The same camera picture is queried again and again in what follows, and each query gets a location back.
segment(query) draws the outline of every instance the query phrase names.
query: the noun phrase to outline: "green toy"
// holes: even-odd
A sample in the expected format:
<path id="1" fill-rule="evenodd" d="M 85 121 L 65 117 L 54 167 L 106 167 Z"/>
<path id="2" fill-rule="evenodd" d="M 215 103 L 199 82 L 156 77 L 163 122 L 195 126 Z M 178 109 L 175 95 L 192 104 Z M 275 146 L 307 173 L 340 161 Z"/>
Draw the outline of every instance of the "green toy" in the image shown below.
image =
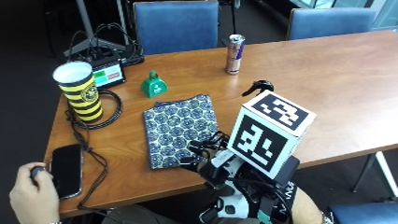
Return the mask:
<path id="1" fill-rule="evenodd" d="M 140 91 L 148 98 L 166 92 L 166 84 L 154 70 L 148 72 L 148 78 L 140 84 Z"/>

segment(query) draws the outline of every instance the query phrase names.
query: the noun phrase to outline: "phone screen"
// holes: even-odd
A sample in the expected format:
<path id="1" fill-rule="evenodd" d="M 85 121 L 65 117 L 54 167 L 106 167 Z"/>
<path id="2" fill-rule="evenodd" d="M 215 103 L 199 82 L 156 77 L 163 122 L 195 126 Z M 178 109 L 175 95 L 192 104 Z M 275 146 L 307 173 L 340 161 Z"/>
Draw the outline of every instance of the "phone screen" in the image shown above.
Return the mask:
<path id="1" fill-rule="evenodd" d="M 81 193 L 83 152 L 81 145 L 58 147 L 51 151 L 49 171 L 59 200 Z"/>

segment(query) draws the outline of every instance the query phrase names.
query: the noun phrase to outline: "black and yellow cup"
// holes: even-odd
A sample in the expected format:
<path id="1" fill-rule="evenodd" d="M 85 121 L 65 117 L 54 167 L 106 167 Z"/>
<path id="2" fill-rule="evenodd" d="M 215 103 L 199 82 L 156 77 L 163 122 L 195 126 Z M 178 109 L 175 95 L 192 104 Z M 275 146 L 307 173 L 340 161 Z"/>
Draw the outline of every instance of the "black and yellow cup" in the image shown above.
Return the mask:
<path id="1" fill-rule="evenodd" d="M 90 64 L 65 63 L 55 68 L 51 76 L 79 120 L 83 123 L 95 122 L 102 117 L 102 107 Z"/>

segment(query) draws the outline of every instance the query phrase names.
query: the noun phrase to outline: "notebook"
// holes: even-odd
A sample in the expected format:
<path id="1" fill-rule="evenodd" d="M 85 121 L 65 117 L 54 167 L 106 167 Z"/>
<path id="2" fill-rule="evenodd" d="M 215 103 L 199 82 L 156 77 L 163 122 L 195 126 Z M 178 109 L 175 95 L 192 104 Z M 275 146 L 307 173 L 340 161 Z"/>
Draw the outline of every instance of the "notebook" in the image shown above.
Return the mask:
<path id="1" fill-rule="evenodd" d="M 218 130 L 208 95 L 174 102 L 156 102 L 143 111 L 151 169 L 179 166 L 179 158 L 192 156 L 191 140 L 203 141 Z"/>

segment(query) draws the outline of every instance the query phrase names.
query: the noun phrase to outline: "purple can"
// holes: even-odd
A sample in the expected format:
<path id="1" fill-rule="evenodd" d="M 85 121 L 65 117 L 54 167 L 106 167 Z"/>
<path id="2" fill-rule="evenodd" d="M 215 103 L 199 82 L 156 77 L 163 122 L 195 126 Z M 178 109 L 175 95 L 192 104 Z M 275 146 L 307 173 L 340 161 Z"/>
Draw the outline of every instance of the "purple can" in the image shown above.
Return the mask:
<path id="1" fill-rule="evenodd" d="M 228 36 L 224 72 L 230 75 L 235 75 L 238 73 L 240 53 L 243 51 L 243 45 L 244 45 L 243 42 L 244 42 L 244 36 L 242 35 Z"/>

